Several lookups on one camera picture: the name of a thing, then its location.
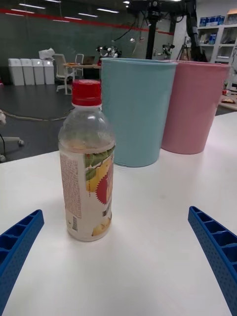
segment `blue box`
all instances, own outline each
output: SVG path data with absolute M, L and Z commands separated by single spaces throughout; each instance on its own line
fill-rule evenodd
M 210 35 L 210 38 L 209 38 L 209 45 L 212 45 L 212 41 L 213 41 L 213 34 Z
M 203 26 L 203 19 L 204 19 L 204 18 L 200 18 L 199 27 L 202 27 L 202 26 Z
M 223 25 L 223 24 L 224 24 L 224 21 L 225 21 L 225 17 L 224 17 L 224 16 L 222 16 L 222 17 L 221 17 L 221 22 L 220 22 L 220 25 Z
M 211 16 L 209 19 L 210 26 L 215 26 L 216 16 Z
M 216 37 L 217 37 L 217 34 L 213 34 L 213 37 L 212 37 L 212 44 L 215 45 L 216 43 Z
M 217 15 L 217 16 L 216 16 L 215 25 L 220 25 L 220 23 L 221 23 L 221 18 L 222 18 L 221 15 Z
M 204 26 L 206 26 L 206 18 L 200 18 L 199 27 L 204 27 Z
M 206 18 L 206 26 L 210 26 L 210 17 Z

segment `tabletop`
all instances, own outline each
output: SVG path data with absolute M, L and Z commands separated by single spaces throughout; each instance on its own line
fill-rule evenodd
M 70 68 L 95 68 L 95 69 L 100 69 L 101 66 L 97 64 L 92 64 L 92 65 L 81 65 L 81 64 L 63 64 L 64 67 L 70 67 Z
M 230 316 L 188 211 L 237 234 L 236 139 L 226 114 L 201 154 L 115 165 L 112 225 L 91 243 L 67 233 L 58 152 L 0 165 L 0 232 L 39 208 L 45 219 L 3 315 Z

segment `red stripe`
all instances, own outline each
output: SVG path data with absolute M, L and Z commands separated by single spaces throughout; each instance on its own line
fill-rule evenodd
M 117 28 L 117 29 L 126 29 L 126 30 L 130 29 L 129 25 L 110 24 L 110 23 L 96 22 L 96 21 L 86 21 L 86 20 L 71 20 L 71 19 L 67 19 L 67 18 L 62 18 L 61 16 L 54 16 L 54 15 L 48 15 L 48 14 L 38 14 L 38 13 L 32 14 L 32 13 L 20 12 L 20 11 L 12 11 L 12 10 L 7 10 L 7 9 L 0 9 L 0 13 L 11 13 L 11 14 L 27 15 L 27 16 L 31 16 L 33 18 L 42 18 L 42 19 L 48 19 L 48 20 L 70 21 L 70 22 L 73 22 L 73 23 L 95 25 L 95 26 L 106 26 L 106 27 L 112 27 L 112 28 Z M 147 28 L 146 29 L 144 29 L 144 28 L 141 29 L 141 28 L 132 27 L 132 30 L 148 32 L 149 29 L 147 29 Z M 174 35 L 174 33 L 160 31 L 159 29 L 157 29 L 157 32 L 160 33 L 160 34 Z

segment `plastic bottle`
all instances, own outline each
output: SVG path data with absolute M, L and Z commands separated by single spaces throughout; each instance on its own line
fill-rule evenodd
M 111 223 L 115 138 L 100 110 L 100 82 L 76 80 L 72 103 L 59 132 L 66 222 L 76 239 L 93 241 Z

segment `light blue bin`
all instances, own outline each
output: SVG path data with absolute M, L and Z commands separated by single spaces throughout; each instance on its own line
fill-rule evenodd
M 102 59 L 102 104 L 115 132 L 115 163 L 142 167 L 157 161 L 176 66 L 146 59 Z

